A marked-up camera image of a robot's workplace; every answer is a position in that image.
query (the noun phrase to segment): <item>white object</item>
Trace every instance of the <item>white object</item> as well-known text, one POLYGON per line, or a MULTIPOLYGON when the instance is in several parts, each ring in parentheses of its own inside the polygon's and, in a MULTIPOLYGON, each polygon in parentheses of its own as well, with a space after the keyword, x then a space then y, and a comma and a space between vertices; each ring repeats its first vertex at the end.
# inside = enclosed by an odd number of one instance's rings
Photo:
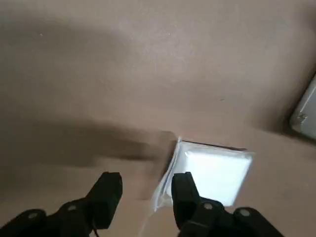
POLYGON ((178 141, 168 171, 153 196, 153 210, 172 205, 171 180, 175 173, 191 172, 199 195, 234 204, 252 162, 252 153, 244 150, 178 141))

